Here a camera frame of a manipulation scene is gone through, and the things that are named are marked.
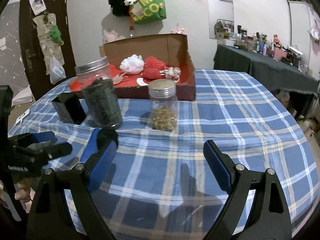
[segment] wooden door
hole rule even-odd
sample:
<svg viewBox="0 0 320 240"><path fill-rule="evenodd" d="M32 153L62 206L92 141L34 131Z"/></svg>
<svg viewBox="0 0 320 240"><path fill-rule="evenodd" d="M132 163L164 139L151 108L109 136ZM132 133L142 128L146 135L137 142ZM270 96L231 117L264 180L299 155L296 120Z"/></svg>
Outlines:
<svg viewBox="0 0 320 240"><path fill-rule="evenodd" d="M64 41L61 50L65 62L63 68L66 72L66 79L68 79L76 75L76 63L69 35L66 2L67 0L44 0L47 12L56 15L57 26L61 32L61 38ZM66 79L55 85L50 83L50 77L46 75L44 56L39 44L36 25L32 20L34 17L35 15L30 7L29 0L20 0L19 37L21 54L31 91L35 99L38 100Z"/></svg>

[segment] jar of dark tea leaves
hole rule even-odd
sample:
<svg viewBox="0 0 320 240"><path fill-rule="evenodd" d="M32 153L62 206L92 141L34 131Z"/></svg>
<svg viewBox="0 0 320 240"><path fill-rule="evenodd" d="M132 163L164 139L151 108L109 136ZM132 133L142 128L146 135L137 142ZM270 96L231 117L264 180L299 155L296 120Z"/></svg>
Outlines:
<svg viewBox="0 0 320 240"><path fill-rule="evenodd" d="M148 88L153 129L172 131L178 118L176 84L173 80L158 79L150 82Z"/></svg>
<svg viewBox="0 0 320 240"><path fill-rule="evenodd" d="M76 67L76 75L89 112L100 127L118 129L122 115L107 58Z"/></svg>

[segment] table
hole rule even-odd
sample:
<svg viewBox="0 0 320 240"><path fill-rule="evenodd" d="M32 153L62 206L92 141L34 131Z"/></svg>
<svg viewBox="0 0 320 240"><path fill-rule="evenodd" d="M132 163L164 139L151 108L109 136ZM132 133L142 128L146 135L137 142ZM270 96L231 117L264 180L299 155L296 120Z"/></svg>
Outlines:
<svg viewBox="0 0 320 240"><path fill-rule="evenodd" d="M219 45L214 56L214 69L245 72L269 91L290 91L293 107L307 117L312 101L318 96L319 82L298 68L252 51Z"/></svg>
<svg viewBox="0 0 320 240"><path fill-rule="evenodd" d="M91 116L81 125L59 121L51 100L69 91L58 85L33 106L30 116L9 135L52 130L73 146L71 155L45 168L66 170L79 160L92 131ZM196 70L196 101L179 102L177 129L152 130L149 100L121 99L124 123L119 149L92 198L117 239L201 239L227 198L203 156L213 139L220 150L255 171L272 167L284 188L295 230L319 189L316 163L293 117L258 81L246 73ZM87 111L84 100L81 101ZM81 222L70 192L71 216ZM236 232L243 229L253 200L250 192Z"/></svg>

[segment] plaid tablecloth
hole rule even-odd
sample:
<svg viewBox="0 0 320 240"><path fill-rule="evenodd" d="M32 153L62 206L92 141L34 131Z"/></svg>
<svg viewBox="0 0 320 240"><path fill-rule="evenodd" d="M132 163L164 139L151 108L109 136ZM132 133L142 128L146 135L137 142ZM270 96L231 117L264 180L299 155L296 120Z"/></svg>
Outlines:
<svg viewBox="0 0 320 240"><path fill-rule="evenodd" d="M81 125L59 121L51 100L65 91L68 81L31 106L30 116L9 132L52 130L59 141L72 144L70 156L46 168L73 167L94 129L90 116ZM196 91L195 102L179 102L174 132L149 127L149 100L119 100L124 119L119 149L100 189L92 193L112 232L117 239L201 239L227 198L203 156L208 139L235 163L276 171L294 230L319 188L315 160L296 121L244 73L196 70ZM84 100L81 103L87 110ZM66 196L77 230L83 231L70 192ZM236 232L245 225L253 196L250 192Z"/></svg>

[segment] pink bottle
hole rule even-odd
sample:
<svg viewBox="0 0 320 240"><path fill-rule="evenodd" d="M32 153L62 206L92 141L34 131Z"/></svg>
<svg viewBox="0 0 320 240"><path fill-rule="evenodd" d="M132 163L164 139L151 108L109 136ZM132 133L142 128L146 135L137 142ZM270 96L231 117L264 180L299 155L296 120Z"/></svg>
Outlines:
<svg viewBox="0 0 320 240"><path fill-rule="evenodd" d="M267 45L266 44L264 44L264 46L263 46L262 54L267 55Z"/></svg>

